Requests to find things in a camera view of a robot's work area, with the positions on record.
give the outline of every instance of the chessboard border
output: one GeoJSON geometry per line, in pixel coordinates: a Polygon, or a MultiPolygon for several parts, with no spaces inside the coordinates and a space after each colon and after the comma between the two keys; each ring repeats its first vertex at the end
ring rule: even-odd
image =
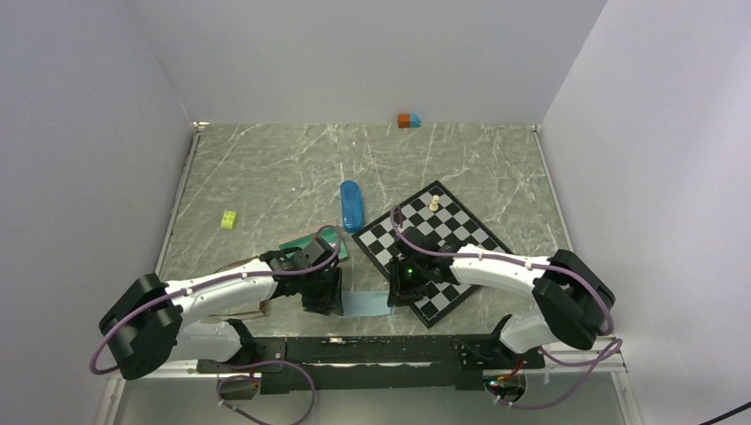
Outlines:
{"type": "MultiPolygon", "coordinates": [[[[475,223],[477,224],[477,226],[478,226],[479,228],[481,228],[481,229],[482,229],[482,230],[483,230],[483,231],[484,231],[484,232],[485,232],[485,233],[486,233],[486,234],[488,235],[488,237],[490,237],[490,238],[491,238],[491,239],[493,240],[493,242],[497,243],[497,244],[498,244],[498,246],[499,246],[499,247],[500,247],[500,248],[501,248],[501,249],[502,249],[502,250],[503,250],[503,251],[504,251],[504,252],[505,252],[506,254],[514,254],[514,253],[513,253],[513,252],[511,252],[511,250],[510,250],[510,249],[509,249],[509,248],[508,248],[508,247],[506,246],[506,244],[505,244],[505,243],[503,243],[503,241],[501,241],[501,240],[500,240],[500,238],[499,238],[499,237],[497,237],[497,236],[496,236],[496,235],[495,235],[494,233],[492,233],[492,232],[490,231],[490,229],[488,229],[488,228],[487,228],[487,226],[485,226],[485,225],[484,225],[484,223],[483,223],[483,222],[482,222],[482,221],[481,221],[480,219],[478,219],[478,218],[477,218],[477,217],[475,216],[475,214],[473,214],[473,213],[472,213],[472,212],[471,212],[471,211],[469,210],[469,208],[467,208],[467,207],[466,207],[466,206],[465,206],[465,205],[464,205],[464,204],[463,204],[463,203],[462,203],[462,202],[461,202],[461,201],[460,201],[460,200],[459,200],[459,199],[458,199],[458,198],[457,198],[457,197],[456,197],[456,196],[455,196],[455,195],[454,195],[454,194],[453,194],[453,193],[452,193],[452,192],[451,192],[451,191],[450,191],[450,190],[449,190],[449,189],[448,189],[448,188],[447,188],[447,187],[446,187],[446,186],[445,186],[445,185],[444,185],[444,184],[443,184],[442,182],[440,182],[439,180],[435,180],[435,181],[433,181],[433,182],[431,182],[431,183],[428,183],[428,184],[426,184],[425,186],[423,186],[423,187],[422,187],[422,189],[418,190],[418,191],[417,191],[417,192],[415,192],[415,193],[414,193],[414,194],[413,194],[413,195],[412,195],[411,197],[408,197],[407,199],[405,199],[405,200],[404,200],[404,202],[400,203],[400,204],[399,204],[399,206],[401,206],[401,207],[405,207],[405,206],[409,205],[409,204],[410,204],[410,203],[411,203],[412,201],[414,201],[415,199],[417,199],[417,198],[419,198],[420,196],[422,196],[422,194],[423,194],[423,193],[425,193],[426,191],[430,193],[430,190],[429,190],[429,189],[428,189],[428,190],[425,190],[425,189],[427,189],[428,187],[430,187],[430,188],[433,188],[433,187],[435,187],[435,186],[438,186],[438,187],[439,187],[439,188],[440,188],[441,190],[443,190],[443,191],[444,191],[444,193],[445,193],[445,194],[446,194],[447,196],[449,196],[449,197],[450,197],[450,198],[452,199],[452,201],[453,201],[454,203],[456,203],[456,204],[457,204],[457,205],[458,205],[458,206],[459,206],[459,207],[461,208],[461,210],[462,210],[462,211],[464,211],[464,212],[465,212],[465,213],[466,213],[466,214],[467,214],[467,215],[469,216],[469,218],[470,218],[470,219],[472,219],[472,220],[473,220],[473,221],[474,221],[474,222],[475,222],[475,223]]],[[[360,230],[358,230],[357,232],[355,232],[354,234],[352,234],[352,239],[353,239],[353,241],[354,241],[354,242],[355,242],[355,243],[356,243],[356,244],[357,244],[357,245],[358,245],[358,246],[360,247],[360,249],[361,249],[361,250],[363,250],[363,252],[365,253],[365,255],[366,255],[366,256],[368,256],[368,259],[370,260],[370,262],[371,262],[371,263],[373,263],[373,264],[375,265],[375,267],[376,267],[376,268],[378,269],[378,271],[379,271],[379,272],[381,272],[381,274],[383,275],[383,277],[385,277],[385,278],[386,278],[387,280],[389,279],[389,273],[388,273],[388,271],[386,271],[386,267],[382,266],[382,265],[381,265],[381,264],[380,264],[380,263],[379,263],[378,261],[376,261],[376,260],[373,260],[373,259],[371,258],[371,255],[372,255],[372,251],[371,251],[371,250],[370,250],[370,249],[369,249],[369,248],[368,248],[368,247],[367,247],[367,246],[366,246],[366,245],[365,245],[365,244],[364,244],[364,243],[363,243],[363,242],[362,242],[362,241],[360,240],[360,237],[361,237],[361,236],[362,236],[363,234],[365,234],[366,232],[368,232],[368,231],[369,231],[369,230],[370,230],[371,228],[374,228],[374,227],[375,227],[375,226],[376,226],[377,224],[381,224],[381,223],[383,222],[383,219],[385,219],[386,217],[388,217],[390,213],[391,213],[391,209],[390,209],[389,211],[387,211],[387,212],[386,212],[385,214],[379,215],[379,216],[378,216],[378,218],[376,218],[375,220],[372,220],[372,221],[371,221],[370,223],[368,223],[368,224],[367,224],[367,225],[366,225],[365,227],[361,228],[360,230]]],[[[457,297],[457,298],[456,298],[456,299],[455,299],[454,301],[452,301],[452,303],[451,303],[451,304],[454,304],[454,308],[441,310],[440,312],[438,312],[438,314],[436,314],[435,316],[433,316],[433,317],[432,317],[431,319],[427,319],[427,318],[425,317],[425,315],[424,315],[424,314],[422,314],[422,312],[420,311],[420,307],[418,307],[418,306],[416,306],[416,305],[412,304],[412,305],[410,305],[410,306],[409,306],[409,308],[411,308],[411,309],[412,309],[412,311],[414,312],[414,315],[415,315],[415,316],[417,316],[417,318],[418,318],[418,319],[420,319],[420,321],[422,322],[422,324],[424,324],[426,328],[430,329],[430,328],[432,328],[432,327],[433,327],[433,325],[435,325],[436,323],[438,323],[439,321],[441,321],[441,320],[442,320],[442,319],[443,319],[444,317],[446,317],[446,315],[447,315],[447,314],[449,314],[450,312],[452,312],[452,311],[453,311],[453,310],[454,310],[454,309],[456,308],[456,306],[458,306],[459,304],[463,303],[463,302],[464,302],[464,300],[465,300],[465,299],[466,299],[467,297],[469,297],[470,295],[472,295],[472,294],[473,294],[473,293],[474,293],[474,292],[475,292],[476,290],[478,290],[478,287],[477,287],[477,285],[472,285],[472,286],[471,286],[471,287],[470,287],[469,289],[465,290],[465,291],[464,291],[463,293],[461,293],[461,294],[460,294],[460,295],[459,295],[459,296],[458,296],[458,297],[457,297]]]]}

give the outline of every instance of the chessboard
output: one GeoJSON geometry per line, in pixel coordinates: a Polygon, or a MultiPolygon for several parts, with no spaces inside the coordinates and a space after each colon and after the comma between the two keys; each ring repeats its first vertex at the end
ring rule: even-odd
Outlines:
{"type": "MultiPolygon", "coordinates": [[[[417,227],[424,235],[437,235],[439,246],[444,243],[472,243],[489,251],[511,251],[441,182],[435,181],[400,203],[404,228],[417,227]],[[429,209],[435,195],[439,196],[438,210],[429,209]]],[[[389,212],[373,220],[352,238],[375,264],[386,279],[386,264],[399,254],[395,244],[389,212]]],[[[430,328],[443,319],[457,305],[477,290],[477,286],[452,285],[444,282],[428,283],[428,295],[410,305],[417,317],[430,328]]]]}

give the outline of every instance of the marble table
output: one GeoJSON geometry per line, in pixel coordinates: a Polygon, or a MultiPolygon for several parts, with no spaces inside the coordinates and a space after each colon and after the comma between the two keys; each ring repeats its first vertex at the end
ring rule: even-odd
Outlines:
{"type": "MultiPolygon", "coordinates": [[[[528,125],[208,125],[199,135],[160,264],[163,280],[213,273],[278,248],[280,239],[341,221],[339,183],[360,185],[368,222],[440,180],[518,254],[567,248],[541,152],[528,125]],[[225,210],[234,230],[220,228],[225,210]]],[[[388,284],[351,235],[344,290],[388,284]]],[[[487,333],[530,301],[481,288],[428,329],[408,307],[382,317],[304,313],[299,296],[269,302],[246,325],[255,336],[423,336],[487,333]]],[[[230,311],[241,312],[247,305],[230,311]]]]}

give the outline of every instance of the yellow block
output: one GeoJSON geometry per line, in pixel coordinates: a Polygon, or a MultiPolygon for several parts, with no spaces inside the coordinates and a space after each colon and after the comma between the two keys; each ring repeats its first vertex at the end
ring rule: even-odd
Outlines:
{"type": "Polygon", "coordinates": [[[234,211],[225,211],[224,216],[221,218],[221,228],[232,230],[235,228],[235,217],[237,213],[234,211]]]}

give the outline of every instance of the blue oval object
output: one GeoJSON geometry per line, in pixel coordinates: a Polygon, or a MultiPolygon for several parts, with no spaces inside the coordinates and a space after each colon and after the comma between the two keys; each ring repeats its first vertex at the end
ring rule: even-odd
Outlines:
{"type": "Polygon", "coordinates": [[[342,198],[342,220],[345,230],[354,233],[362,228],[362,196],[360,186],[348,180],[339,186],[339,195],[342,198]]]}

